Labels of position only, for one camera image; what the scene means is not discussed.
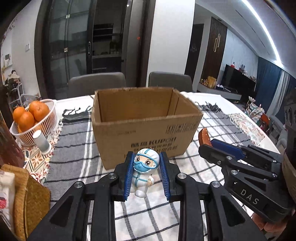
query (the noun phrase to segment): light switch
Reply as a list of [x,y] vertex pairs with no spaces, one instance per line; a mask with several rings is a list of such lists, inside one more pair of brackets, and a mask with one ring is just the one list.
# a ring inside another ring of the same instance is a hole
[[28,44],[25,46],[25,52],[27,52],[29,49],[30,49],[30,43],[28,43]]

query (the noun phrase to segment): door handle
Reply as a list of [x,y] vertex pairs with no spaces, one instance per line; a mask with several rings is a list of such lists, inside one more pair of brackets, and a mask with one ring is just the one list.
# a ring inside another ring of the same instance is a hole
[[215,43],[214,43],[214,53],[216,53],[217,50],[217,38],[215,39]]
[[220,34],[218,34],[218,44],[217,44],[217,47],[219,47],[220,46]]
[[87,48],[87,53],[89,57],[91,56],[91,42],[89,42],[88,48]]

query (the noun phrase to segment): blue face mask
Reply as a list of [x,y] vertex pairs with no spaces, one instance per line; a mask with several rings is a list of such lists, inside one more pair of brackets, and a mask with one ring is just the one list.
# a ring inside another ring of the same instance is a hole
[[145,167],[142,162],[134,163],[134,168],[139,172],[146,172],[150,170],[150,168]]

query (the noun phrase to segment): toy figurine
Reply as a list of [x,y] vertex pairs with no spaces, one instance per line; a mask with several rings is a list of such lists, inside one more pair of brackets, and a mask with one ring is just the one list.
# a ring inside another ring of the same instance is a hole
[[137,197],[145,197],[148,187],[154,184],[152,173],[158,168],[159,155],[156,151],[144,148],[138,151],[133,161],[133,179],[131,193]]

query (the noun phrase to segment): white plastic basket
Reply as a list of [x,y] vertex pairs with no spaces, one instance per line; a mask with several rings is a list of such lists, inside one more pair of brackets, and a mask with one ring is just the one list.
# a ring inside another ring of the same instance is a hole
[[43,118],[37,125],[32,128],[19,133],[17,130],[17,124],[14,121],[9,129],[10,133],[15,136],[15,138],[23,145],[23,146],[33,146],[35,145],[33,134],[37,129],[40,129],[45,136],[48,136],[52,129],[56,124],[57,114],[55,111],[56,101],[52,99],[41,100],[41,102],[45,103],[49,108],[48,115]]

